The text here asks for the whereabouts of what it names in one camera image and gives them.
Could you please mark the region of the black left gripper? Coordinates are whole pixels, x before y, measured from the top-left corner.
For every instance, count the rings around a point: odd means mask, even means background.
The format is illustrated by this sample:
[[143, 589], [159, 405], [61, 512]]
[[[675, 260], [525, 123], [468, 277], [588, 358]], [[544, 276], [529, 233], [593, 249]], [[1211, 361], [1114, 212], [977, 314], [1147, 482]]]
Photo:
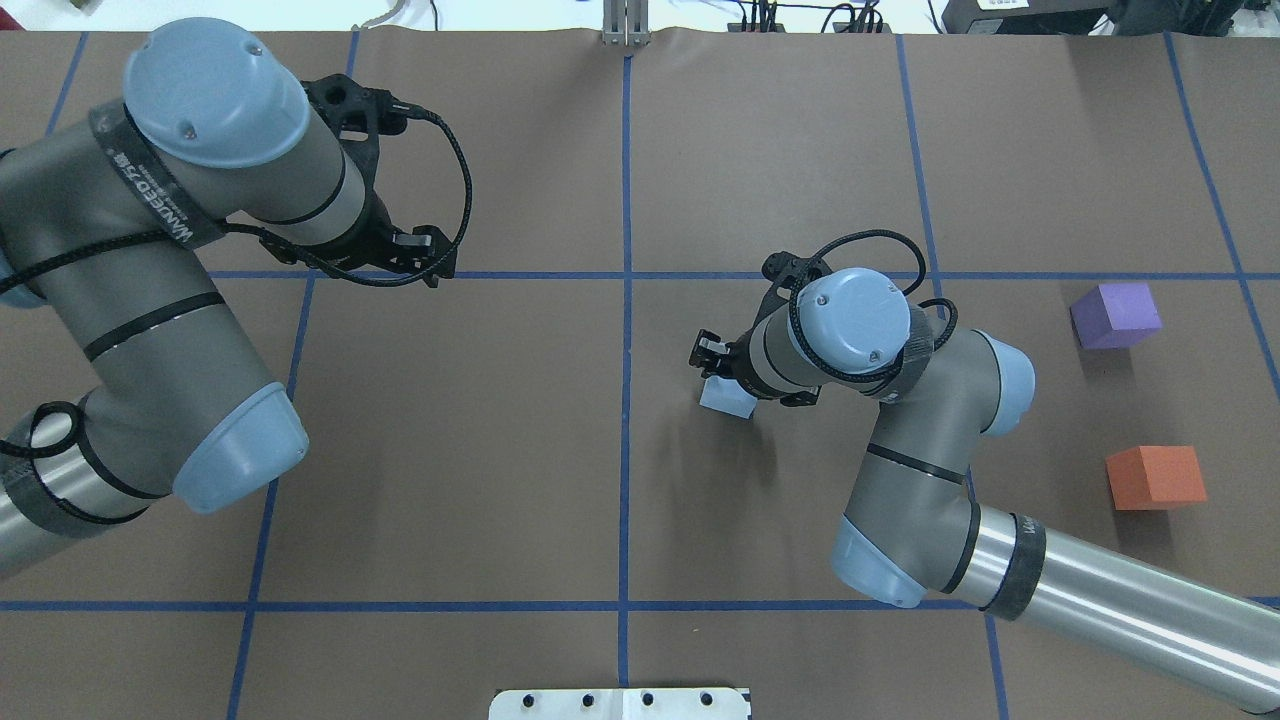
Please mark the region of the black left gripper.
[[306, 81], [303, 90], [360, 173], [364, 204], [342, 234], [325, 234], [321, 243], [301, 249], [300, 260], [330, 278], [365, 287], [394, 288], [421, 282], [435, 288], [443, 279], [454, 278], [458, 233], [449, 234], [430, 224], [410, 231], [399, 228], [376, 190], [385, 136], [403, 135], [411, 124], [425, 123], [443, 133], [452, 151], [460, 150], [460, 141], [444, 118], [344, 74]]

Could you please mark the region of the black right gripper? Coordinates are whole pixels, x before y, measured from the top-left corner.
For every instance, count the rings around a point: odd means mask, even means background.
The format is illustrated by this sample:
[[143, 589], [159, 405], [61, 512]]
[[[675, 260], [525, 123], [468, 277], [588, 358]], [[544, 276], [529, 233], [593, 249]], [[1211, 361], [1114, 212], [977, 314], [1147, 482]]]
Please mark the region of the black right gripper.
[[820, 396], [820, 387], [800, 386], [785, 375], [773, 363], [771, 350], [776, 348], [785, 361], [796, 360], [799, 351], [787, 336], [787, 304], [792, 293], [806, 281], [831, 273], [819, 261], [815, 270], [803, 269], [805, 260], [791, 252], [778, 251], [762, 264], [762, 274], [771, 282], [756, 311], [751, 327], [733, 341], [701, 329], [695, 338], [689, 364], [700, 370], [701, 378], [719, 375], [735, 379], [759, 401], [776, 401], [787, 407], [813, 406]]

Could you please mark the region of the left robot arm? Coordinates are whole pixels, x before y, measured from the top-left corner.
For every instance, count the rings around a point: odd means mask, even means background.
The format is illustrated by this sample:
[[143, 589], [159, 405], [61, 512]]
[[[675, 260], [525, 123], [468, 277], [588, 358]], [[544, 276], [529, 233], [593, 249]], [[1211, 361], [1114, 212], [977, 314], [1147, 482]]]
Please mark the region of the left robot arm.
[[[460, 164], [460, 228], [398, 228], [380, 140], [435, 126]], [[308, 452], [291, 396], [197, 250], [255, 237], [279, 263], [378, 288], [436, 286], [474, 206], [436, 113], [346, 74], [298, 79], [230, 22], [193, 17], [131, 54], [119, 99], [3, 154], [3, 302], [51, 307], [99, 378], [3, 437], [3, 577], [175, 496], [215, 512]]]

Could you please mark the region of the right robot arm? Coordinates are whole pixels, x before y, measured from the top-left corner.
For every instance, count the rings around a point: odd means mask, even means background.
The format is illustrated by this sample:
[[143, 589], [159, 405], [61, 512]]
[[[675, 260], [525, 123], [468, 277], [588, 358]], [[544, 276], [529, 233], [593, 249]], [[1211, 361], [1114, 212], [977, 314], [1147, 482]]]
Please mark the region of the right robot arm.
[[1217, 697], [1277, 716], [1277, 612], [977, 502], [983, 437], [1029, 410], [1036, 370], [993, 336], [929, 318], [887, 275], [819, 256], [771, 255], [771, 287], [735, 338], [700, 331], [689, 361], [703, 406], [750, 418], [760, 401], [817, 402], [827, 386], [873, 398], [876, 424], [829, 564], [900, 609], [951, 594]]

